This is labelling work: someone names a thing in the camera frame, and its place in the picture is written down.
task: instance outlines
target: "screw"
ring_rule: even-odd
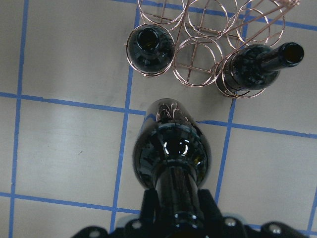
[[[282,229],[276,224],[271,224],[268,229],[273,233],[273,234],[281,234]]]
[[[132,223],[132,228],[135,230],[141,228],[141,226],[142,226],[142,223],[139,220],[136,220]]]
[[[89,238],[98,238],[100,236],[100,232],[98,230],[93,230],[89,233]]]
[[[225,220],[224,220],[224,223],[227,225],[227,226],[229,226],[229,227],[234,227],[237,223],[236,223],[236,220],[235,219],[233,219],[233,218],[226,218]]]

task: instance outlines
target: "glass bottle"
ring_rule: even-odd
[[[159,237],[182,231],[202,237],[204,216],[197,191],[210,159],[206,138],[178,101],[161,99],[149,107],[134,147],[133,165],[140,183],[158,192]]]
[[[145,24],[131,32],[126,51],[128,61],[135,70],[144,76],[158,76],[171,66],[175,44],[165,28]]]
[[[303,57],[303,48],[294,42],[275,50],[261,44],[246,46],[225,63],[225,86],[231,92],[264,89],[277,79],[280,69],[297,66]],[[216,82],[222,91],[226,90],[221,76]]]

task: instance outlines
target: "bottle opening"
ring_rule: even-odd
[[[149,52],[158,46],[159,36],[154,30],[146,28],[140,31],[137,41],[142,50]]]
[[[296,43],[290,43],[285,46],[283,56],[289,64],[299,63],[304,57],[304,49]]]

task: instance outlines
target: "bottle neck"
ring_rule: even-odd
[[[295,67],[304,57],[303,48],[294,43],[285,43],[269,53],[257,56],[257,63],[266,72]]]
[[[160,206],[157,219],[162,227],[169,227],[168,231],[163,232],[189,231],[199,234],[203,229],[203,214],[197,185],[188,171],[181,166],[166,167],[158,178],[156,190]]]

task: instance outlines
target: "bottle shoulder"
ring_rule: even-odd
[[[134,148],[135,173],[145,187],[155,184],[159,170],[181,165],[195,170],[197,184],[204,179],[210,159],[209,145],[198,128],[177,123],[144,131]]]
[[[258,59],[271,51],[266,45],[250,45],[230,61],[230,72],[235,80],[249,90],[260,90],[269,86],[278,76],[278,72],[265,72]]]
[[[130,34],[127,56],[137,70],[155,74],[163,72],[171,64],[174,47],[174,40],[165,28],[145,24]]]

